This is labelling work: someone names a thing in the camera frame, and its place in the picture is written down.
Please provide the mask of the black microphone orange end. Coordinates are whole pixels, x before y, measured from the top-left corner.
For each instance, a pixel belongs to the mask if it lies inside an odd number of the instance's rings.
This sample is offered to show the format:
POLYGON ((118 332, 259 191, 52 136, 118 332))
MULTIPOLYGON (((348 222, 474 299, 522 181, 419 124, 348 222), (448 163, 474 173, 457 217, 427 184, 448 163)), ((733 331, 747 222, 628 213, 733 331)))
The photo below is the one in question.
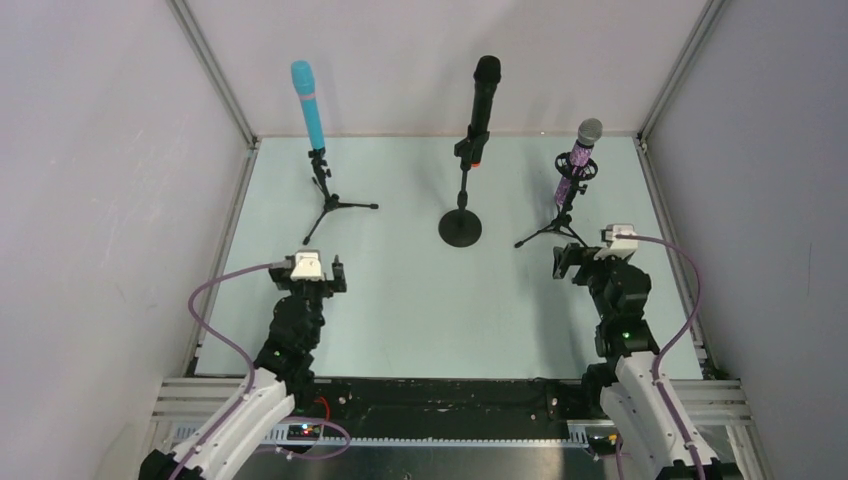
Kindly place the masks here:
POLYGON ((501 62, 493 55, 482 56, 473 74, 474 98, 467 136, 471 142, 470 164, 478 166, 482 160, 483 146, 489 137, 491 111, 499 82, 501 62))

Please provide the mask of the purple glitter microphone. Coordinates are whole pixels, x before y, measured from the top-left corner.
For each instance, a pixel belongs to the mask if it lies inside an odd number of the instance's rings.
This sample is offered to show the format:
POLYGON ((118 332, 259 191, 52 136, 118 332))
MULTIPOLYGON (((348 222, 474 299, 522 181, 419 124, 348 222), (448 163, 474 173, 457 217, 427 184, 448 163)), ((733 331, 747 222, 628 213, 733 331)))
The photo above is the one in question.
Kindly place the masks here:
POLYGON ((593 177, 592 173, 587 173, 587 168, 592 163, 592 151, 602 134, 603 124, 599 119, 586 119, 579 125, 571 150, 556 157, 555 168, 561 174, 555 192, 555 203, 559 208, 564 208, 573 199, 573 194, 586 177, 593 177))

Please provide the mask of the black tripod mic stand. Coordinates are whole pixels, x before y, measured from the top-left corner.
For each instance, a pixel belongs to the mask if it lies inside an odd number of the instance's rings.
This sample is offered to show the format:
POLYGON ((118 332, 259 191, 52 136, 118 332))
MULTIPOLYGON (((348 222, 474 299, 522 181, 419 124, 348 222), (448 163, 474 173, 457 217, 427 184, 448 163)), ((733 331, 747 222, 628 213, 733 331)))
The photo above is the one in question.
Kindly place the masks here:
POLYGON ((323 205, 321 213, 314 221, 309 232, 305 235, 302 241, 303 245, 308 245, 311 242, 314 233, 324 218, 336 210, 350 208, 378 210, 380 208, 377 203, 343 202, 340 199, 340 196, 337 193, 332 193, 328 187, 327 179, 330 178, 332 174, 328 162, 325 159, 325 149, 312 149, 308 152, 308 156, 310 158, 310 164, 313 172, 312 180, 323 197, 323 205))

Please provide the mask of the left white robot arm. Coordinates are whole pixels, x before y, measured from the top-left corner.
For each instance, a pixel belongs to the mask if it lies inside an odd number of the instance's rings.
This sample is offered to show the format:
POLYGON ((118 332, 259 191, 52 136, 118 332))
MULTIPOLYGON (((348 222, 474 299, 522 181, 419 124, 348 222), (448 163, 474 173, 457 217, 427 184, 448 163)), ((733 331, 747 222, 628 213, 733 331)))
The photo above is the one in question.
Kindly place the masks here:
POLYGON ((188 301, 196 323, 231 347, 248 367, 236 391, 193 434, 169 452, 151 451, 141 479, 232 479, 259 449, 272 428, 314 396, 312 352, 326 321, 323 303, 347 290, 344 265, 333 259, 326 273, 319 251, 302 249, 266 263, 271 281, 284 292, 274 306, 268 336, 254 357, 204 321, 188 301))

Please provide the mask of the blue toy microphone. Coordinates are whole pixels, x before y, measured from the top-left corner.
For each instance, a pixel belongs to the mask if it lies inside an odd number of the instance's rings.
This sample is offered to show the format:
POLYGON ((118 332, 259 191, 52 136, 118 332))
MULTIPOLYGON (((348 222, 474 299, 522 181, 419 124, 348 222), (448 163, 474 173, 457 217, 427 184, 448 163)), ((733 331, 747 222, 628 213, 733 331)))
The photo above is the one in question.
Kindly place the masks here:
POLYGON ((307 135, 313 150, 325 148, 325 137, 316 97, 316 83, 311 65, 297 60, 290 67, 292 84, 298 96, 307 135))

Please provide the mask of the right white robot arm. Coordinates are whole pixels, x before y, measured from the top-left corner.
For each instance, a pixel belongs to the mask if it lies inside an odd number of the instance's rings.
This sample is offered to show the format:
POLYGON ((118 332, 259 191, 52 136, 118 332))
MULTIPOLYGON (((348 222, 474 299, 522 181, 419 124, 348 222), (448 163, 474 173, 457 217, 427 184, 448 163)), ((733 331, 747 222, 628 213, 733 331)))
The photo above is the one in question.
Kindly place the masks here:
POLYGON ((618 430, 614 452, 627 450, 647 479, 741 478, 703 439, 660 368, 661 349, 644 317, 650 276, 627 258, 578 243, 553 250, 553 278, 570 268, 600 319, 595 348, 602 360, 587 367, 581 385, 618 430))

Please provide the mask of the round base mic stand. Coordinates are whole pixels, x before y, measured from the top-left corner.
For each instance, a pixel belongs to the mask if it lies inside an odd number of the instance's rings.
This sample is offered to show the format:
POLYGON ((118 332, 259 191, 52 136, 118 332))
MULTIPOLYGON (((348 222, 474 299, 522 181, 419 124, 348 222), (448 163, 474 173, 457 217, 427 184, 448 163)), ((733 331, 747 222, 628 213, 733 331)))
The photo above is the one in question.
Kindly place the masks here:
POLYGON ((457 207, 442 216, 438 224, 438 233, 445 243, 455 248, 472 246, 482 235, 480 218, 468 209, 467 182, 471 168, 479 165, 482 160, 482 152, 489 136, 488 131, 482 133, 469 131, 467 136, 454 146, 454 156, 459 159, 461 170, 457 207))

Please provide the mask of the shock mount tripod stand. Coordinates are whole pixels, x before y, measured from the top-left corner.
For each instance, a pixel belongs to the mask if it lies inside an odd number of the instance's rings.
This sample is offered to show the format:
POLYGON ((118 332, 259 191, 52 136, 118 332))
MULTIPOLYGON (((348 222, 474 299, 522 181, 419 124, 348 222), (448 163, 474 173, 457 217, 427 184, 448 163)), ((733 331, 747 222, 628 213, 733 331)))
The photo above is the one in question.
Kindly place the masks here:
POLYGON ((514 244, 515 248, 521 248, 524 244, 542 233, 561 235, 576 240, 584 247, 588 246, 571 227, 571 210, 573 209, 573 202, 577 194, 583 195, 587 190, 587 182, 596 177, 598 166, 591 157, 587 157, 585 162, 580 161, 575 164, 571 160, 571 153, 563 152, 555 158, 555 168, 561 175, 562 180, 568 181, 568 186, 563 195, 563 203, 557 205, 557 215, 548 225, 540 228, 525 239, 516 242, 514 244))

